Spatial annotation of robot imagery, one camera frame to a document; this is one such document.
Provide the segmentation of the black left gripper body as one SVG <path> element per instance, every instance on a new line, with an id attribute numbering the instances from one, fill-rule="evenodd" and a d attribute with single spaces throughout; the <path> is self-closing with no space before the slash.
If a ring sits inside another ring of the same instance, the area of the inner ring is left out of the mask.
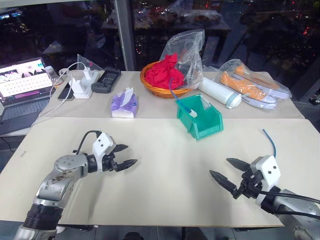
<path id="1" fill-rule="evenodd" d="M 105 154 L 102 158 L 102 171 L 118 171 L 118 164 L 115 162 L 115 151 L 117 150 L 118 145 L 115 145 L 115 148 L 109 154 Z"/>

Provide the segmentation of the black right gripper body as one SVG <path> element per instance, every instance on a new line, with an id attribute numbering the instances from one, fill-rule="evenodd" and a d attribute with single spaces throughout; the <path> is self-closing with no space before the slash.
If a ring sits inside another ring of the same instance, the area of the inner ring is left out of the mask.
<path id="1" fill-rule="evenodd" d="M 241 195 L 256 199 L 259 191 L 262 189 L 263 174 L 260 170 L 253 172 L 251 169 L 242 174 L 240 187 L 233 193 L 233 198 L 237 199 Z"/>

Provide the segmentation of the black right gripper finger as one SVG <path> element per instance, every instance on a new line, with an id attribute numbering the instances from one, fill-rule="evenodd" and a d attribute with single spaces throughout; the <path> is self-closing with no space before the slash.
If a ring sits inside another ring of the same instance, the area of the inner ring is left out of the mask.
<path id="1" fill-rule="evenodd" d="M 213 177 L 213 179 L 224 189 L 226 189 L 230 193 L 234 193 L 237 190 L 237 186 L 228 180 L 227 177 L 220 174 L 219 172 L 209 170 L 209 173 Z"/>
<path id="2" fill-rule="evenodd" d="M 226 160 L 236 169 L 246 172 L 250 169 L 250 164 L 237 158 L 228 157 Z"/>

